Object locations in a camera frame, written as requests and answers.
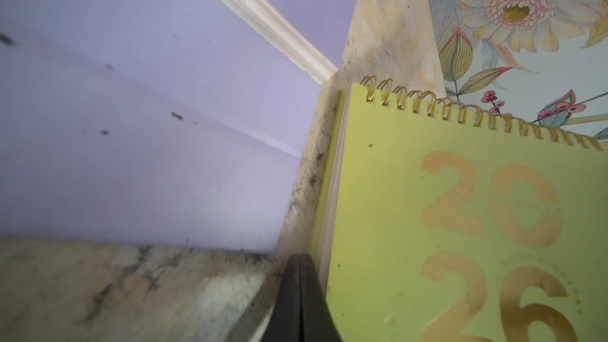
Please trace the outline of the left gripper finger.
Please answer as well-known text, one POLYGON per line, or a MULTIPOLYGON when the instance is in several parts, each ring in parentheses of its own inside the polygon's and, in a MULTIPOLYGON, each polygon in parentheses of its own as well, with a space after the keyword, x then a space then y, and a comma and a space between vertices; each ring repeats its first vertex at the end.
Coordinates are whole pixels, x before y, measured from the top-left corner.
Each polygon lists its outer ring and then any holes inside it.
POLYGON ((289 256, 263 341, 340 341, 310 254, 289 256))

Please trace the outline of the green desk calendar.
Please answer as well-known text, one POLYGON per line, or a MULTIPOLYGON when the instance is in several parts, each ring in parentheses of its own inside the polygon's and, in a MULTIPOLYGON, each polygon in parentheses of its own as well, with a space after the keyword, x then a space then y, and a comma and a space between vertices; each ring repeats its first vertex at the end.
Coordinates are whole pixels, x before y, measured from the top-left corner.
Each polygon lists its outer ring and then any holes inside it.
POLYGON ((367 78, 316 234, 344 341, 605 341, 607 144, 367 78))

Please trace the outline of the purple desk calendar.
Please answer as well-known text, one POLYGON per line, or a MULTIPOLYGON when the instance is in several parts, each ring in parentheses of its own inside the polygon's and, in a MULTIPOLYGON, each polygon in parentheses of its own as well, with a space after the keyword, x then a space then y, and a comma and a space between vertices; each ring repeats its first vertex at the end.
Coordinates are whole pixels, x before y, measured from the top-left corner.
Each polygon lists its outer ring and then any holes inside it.
POLYGON ((1 232, 270 253, 320 91, 220 0, 1 0, 1 232))

